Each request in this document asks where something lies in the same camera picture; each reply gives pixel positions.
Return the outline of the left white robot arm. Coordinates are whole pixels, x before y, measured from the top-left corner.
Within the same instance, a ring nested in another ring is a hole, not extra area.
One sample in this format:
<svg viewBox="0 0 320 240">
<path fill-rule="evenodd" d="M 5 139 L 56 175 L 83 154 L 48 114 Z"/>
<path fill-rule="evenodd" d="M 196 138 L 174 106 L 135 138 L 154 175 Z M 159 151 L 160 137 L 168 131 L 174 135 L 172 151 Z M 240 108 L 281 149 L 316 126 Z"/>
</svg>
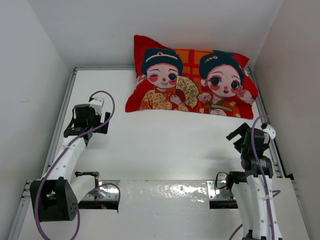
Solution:
<svg viewBox="0 0 320 240">
<path fill-rule="evenodd" d="M 86 149 L 93 133 L 106 134 L 109 112 L 102 112 L 104 100 L 92 99 L 72 109 L 70 123 L 63 132 L 58 156 L 40 180 L 30 186 L 35 218 L 39 222 L 72 221 L 78 204 L 91 189 L 98 185 L 99 173 L 75 171 L 81 153 Z"/>
</svg>

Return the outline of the red patterned pillowcase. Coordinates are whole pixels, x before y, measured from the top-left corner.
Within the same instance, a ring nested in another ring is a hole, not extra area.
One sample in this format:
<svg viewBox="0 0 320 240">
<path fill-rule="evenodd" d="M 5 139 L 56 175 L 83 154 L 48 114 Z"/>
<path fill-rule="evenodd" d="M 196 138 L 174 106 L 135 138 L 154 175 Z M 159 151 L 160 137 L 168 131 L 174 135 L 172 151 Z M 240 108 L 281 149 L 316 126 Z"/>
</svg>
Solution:
<svg viewBox="0 0 320 240">
<path fill-rule="evenodd" d="M 172 49 L 142 35 L 133 43 L 136 87 L 126 112 L 177 110 L 253 119 L 258 89 L 245 73 L 245 55 Z"/>
</svg>

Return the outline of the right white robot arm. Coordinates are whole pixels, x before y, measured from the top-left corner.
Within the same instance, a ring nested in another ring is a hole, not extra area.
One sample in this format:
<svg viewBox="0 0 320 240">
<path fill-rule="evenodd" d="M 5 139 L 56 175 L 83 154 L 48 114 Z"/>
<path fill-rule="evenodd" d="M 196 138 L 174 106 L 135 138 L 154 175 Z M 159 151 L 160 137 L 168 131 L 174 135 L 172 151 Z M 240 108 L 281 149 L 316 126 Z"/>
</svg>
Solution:
<svg viewBox="0 0 320 240">
<path fill-rule="evenodd" d="M 237 135 L 234 148 L 240 153 L 243 171 L 231 171 L 226 177 L 226 189 L 235 197 L 243 228 L 244 240 L 281 240 L 274 205 L 274 195 L 279 190 L 272 188 L 273 162 L 264 155 L 269 148 L 265 137 L 273 139 L 276 133 L 271 126 L 264 129 L 240 125 L 226 138 L 230 141 Z"/>
</svg>

